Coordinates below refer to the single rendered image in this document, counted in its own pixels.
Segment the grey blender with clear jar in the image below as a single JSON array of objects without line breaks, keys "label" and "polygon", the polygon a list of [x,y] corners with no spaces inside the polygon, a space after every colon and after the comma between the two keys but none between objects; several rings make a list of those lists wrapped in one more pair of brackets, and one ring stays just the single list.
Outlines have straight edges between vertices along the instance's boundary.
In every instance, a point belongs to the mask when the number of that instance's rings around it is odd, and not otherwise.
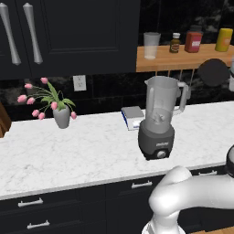
[{"label": "grey blender with clear jar", "polygon": [[185,110],[188,86],[165,76],[154,76],[144,83],[146,109],[139,127],[138,145],[146,160],[168,158],[175,139],[171,121]]}]

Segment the red jar with dark lid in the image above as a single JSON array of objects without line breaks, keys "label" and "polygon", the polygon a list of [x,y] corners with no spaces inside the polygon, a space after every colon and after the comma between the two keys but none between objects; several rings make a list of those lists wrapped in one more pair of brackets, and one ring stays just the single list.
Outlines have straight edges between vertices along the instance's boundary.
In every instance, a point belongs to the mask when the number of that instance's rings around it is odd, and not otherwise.
[{"label": "red jar with dark lid", "polygon": [[200,48],[202,37],[202,26],[191,26],[190,29],[186,32],[185,51],[188,53],[197,53]]}]

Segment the white and blue box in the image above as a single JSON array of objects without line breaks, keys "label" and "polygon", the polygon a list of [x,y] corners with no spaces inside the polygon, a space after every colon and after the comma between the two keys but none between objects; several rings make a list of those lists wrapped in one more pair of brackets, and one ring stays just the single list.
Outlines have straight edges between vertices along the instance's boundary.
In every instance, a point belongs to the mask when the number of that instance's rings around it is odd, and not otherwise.
[{"label": "white and blue box", "polygon": [[121,112],[129,131],[139,128],[140,122],[144,119],[144,113],[139,106],[122,107]]}]

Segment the grey vase with pink tulips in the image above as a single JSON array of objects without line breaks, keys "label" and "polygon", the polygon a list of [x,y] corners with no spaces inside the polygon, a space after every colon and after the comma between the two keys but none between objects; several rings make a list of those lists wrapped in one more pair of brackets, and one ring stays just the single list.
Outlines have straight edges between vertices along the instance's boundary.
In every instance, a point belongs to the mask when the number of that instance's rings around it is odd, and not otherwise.
[{"label": "grey vase with pink tulips", "polygon": [[51,109],[57,126],[60,129],[68,128],[69,120],[75,120],[77,118],[77,113],[73,110],[76,104],[72,100],[65,98],[61,90],[56,91],[53,85],[48,81],[48,78],[42,77],[40,81],[48,86],[47,90],[31,83],[26,83],[26,89],[36,89],[37,92],[29,96],[22,94],[17,97],[17,102],[25,102],[27,105],[34,104],[36,100],[45,102],[47,105],[43,108],[33,110],[32,116],[39,120],[44,120],[46,118],[46,111]]}]

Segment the dark drawer front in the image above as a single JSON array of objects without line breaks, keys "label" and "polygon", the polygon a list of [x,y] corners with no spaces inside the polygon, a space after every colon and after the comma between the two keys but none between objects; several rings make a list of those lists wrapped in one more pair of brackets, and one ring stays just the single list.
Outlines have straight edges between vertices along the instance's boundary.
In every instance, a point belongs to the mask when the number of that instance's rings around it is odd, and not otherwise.
[{"label": "dark drawer front", "polygon": [[[27,229],[29,223],[46,220],[50,226]],[[0,215],[0,234],[106,234],[105,205],[103,202],[73,203]]]},{"label": "dark drawer front", "polygon": [[209,172],[211,172],[212,170],[218,171],[218,176],[220,176],[220,175],[225,175],[225,174],[226,174],[225,166],[224,166],[224,165],[213,166],[213,167],[206,167],[206,168],[199,168],[199,169],[196,169],[196,170],[192,170],[192,171],[191,171],[191,174],[192,174],[193,176],[198,176],[198,173],[199,173],[199,172],[201,172],[201,173],[209,173]]},{"label": "dark drawer front", "polygon": [[[139,178],[134,180],[127,180],[122,182],[110,183],[106,186],[106,197],[107,198],[116,198],[119,196],[127,196],[134,193],[140,193],[145,191],[152,191],[158,183],[162,180],[162,175]],[[152,181],[152,186],[139,187],[131,189],[132,183],[141,184],[146,183],[147,181]]]},{"label": "dark drawer front", "polygon": [[11,198],[0,200],[0,212],[18,210],[24,207],[18,207],[18,203],[30,202],[42,198],[44,203],[41,205],[50,205],[59,202],[76,201],[82,203],[90,203],[103,200],[105,198],[105,186],[89,186],[77,189],[70,189],[28,197]]}]

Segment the clear drinking glass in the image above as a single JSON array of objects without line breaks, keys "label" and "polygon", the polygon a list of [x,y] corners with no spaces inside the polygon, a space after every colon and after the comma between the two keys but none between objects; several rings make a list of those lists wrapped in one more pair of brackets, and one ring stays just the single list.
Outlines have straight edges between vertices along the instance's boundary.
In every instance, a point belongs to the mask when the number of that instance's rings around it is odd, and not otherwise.
[{"label": "clear drinking glass", "polygon": [[144,33],[144,57],[155,59],[161,34],[158,32]]}]

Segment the wide dark cupboard door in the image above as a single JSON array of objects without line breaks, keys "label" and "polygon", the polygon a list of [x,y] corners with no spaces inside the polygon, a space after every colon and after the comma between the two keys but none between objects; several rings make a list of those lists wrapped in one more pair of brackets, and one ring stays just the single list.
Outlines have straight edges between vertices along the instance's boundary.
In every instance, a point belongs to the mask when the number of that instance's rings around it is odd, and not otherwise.
[{"label": "wide dark cupboard door", "polygon": [[[34,62],[25,3],[34,9],[41,64]],[[140,4],[141,0],[16,0],[32,76],[134,72]]]}]

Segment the small brown bottle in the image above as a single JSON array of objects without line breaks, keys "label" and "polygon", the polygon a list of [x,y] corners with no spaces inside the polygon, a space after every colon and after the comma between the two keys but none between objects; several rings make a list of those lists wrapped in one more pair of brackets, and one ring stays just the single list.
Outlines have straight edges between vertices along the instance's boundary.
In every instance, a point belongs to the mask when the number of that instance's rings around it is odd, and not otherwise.
[{"label": "small brown bottle", "polygon": [[179,33],[174,33],[173,34],[173,39],[170,42],[170,49],[169,51],[171,53],[177,53],[179,50],[179,46],[180,46],[180,34]]}]

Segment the dark base cupboard door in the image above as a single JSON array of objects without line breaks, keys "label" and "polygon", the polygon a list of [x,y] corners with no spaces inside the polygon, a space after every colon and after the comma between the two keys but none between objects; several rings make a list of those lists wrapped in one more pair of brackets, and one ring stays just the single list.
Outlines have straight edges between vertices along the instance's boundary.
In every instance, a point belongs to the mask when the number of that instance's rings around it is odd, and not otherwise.
[{"label": "dark base cupboard door", "polygon": [[153,215],[148,204],[149,196],[146,192],[107,200],[107,234],[142,234]]}]

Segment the black round hanging pan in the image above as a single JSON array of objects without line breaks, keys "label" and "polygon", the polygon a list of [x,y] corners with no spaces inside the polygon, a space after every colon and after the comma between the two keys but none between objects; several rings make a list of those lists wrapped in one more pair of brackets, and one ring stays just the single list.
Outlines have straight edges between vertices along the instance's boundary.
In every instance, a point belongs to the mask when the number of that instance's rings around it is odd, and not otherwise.
[{"label": "black round hanging pan", "polygon": [[217,87],[229,78],[229,69],[221,59],[211,58],[199,66],[197,74],[207,86]]}]

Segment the brown wooden block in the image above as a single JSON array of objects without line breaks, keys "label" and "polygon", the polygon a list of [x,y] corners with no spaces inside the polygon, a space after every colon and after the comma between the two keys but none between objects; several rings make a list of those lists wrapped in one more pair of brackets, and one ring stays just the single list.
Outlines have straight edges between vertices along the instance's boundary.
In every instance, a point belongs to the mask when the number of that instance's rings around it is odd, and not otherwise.
[{"label": "brown wooden block", "polygon": [[0,102],[0,138],[5,136],[11,127],[11,119],[9,118],[4,105]]}]

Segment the narrow dark cupboard door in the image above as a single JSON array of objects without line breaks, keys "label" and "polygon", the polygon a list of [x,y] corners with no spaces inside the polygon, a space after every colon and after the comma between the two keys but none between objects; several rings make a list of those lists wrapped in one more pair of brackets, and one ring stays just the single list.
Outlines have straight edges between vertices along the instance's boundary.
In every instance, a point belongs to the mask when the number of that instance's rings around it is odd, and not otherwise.
[{"label": "narrow dark cupboard door", "polygon": [[20,65],[14,65],[11,59],[8,38],[5,27],[0,17],[0,80],[15,80],[31,77],[30,67],[27,59],[27,50],[20,25],[19,15],[15,0],[0,0],[8,6],[10,23],[16,48],[21,59]]}]

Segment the grey hanging utensil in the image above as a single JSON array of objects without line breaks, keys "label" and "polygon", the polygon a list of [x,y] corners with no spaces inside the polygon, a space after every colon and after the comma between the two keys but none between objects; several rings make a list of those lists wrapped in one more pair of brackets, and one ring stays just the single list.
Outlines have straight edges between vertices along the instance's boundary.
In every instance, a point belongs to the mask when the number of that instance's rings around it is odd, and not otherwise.
[{"label": "grey hanging utensil", "polygon": [[231,65],[230,65],[230,77],[229,77],[229,90],[234,92],[234,56],[232,57]]}]

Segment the yellow bottle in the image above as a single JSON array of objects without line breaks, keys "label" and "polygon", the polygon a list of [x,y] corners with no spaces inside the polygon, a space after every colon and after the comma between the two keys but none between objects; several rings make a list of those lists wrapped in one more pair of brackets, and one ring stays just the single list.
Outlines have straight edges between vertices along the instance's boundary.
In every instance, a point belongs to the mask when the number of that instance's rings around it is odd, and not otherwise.
[{"label": "yellow bottle", "polygon": [[215,50],[218,52],[227,52],[232,38],[233,30],[231,28],[221,28],[218,33],[218,39]]}]

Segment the white wall socket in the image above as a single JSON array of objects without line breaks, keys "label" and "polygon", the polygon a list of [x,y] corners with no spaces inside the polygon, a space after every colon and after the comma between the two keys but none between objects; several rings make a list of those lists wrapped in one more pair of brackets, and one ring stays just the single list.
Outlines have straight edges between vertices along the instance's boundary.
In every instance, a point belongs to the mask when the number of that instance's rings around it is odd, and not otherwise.
[{"label": "white wall socket", "polygon": [[84,91],[86,90],[86,76],[77,75],[73,77],[73,86],[75,91]]}]

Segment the metal hanging rail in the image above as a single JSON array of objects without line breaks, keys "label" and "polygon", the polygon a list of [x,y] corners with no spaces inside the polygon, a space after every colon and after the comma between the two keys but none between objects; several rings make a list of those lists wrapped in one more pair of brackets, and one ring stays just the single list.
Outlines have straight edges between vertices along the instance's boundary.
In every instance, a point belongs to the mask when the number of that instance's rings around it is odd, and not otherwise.
[{"label": "metal hanging rail", "polygon": [[166,70],[157,71],[156,76],[166,76],[185,82],[188,86],[192,85],[193,78],[195,77],[195,69],[180,69],[180,70]]}]

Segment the wooden wall shelf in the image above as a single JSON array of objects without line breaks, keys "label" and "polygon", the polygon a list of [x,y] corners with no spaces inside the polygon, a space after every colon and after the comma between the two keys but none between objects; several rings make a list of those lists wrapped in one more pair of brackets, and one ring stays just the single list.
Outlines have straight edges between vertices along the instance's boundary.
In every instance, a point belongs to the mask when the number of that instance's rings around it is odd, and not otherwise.
[{"label": "wooden wall shelf", "polygon": [[230,45],[227,52],[215,50],[215,44],[202,44],[197,53],[188,53],[181,45],[177,53],[170,53],[168,46],[158,46],[155,59],[144,57],[144,47],[137,48],[136,71],[166,71],[197,69],[208,59],[221,59],[229,67],[234,56],[234,46]]}]

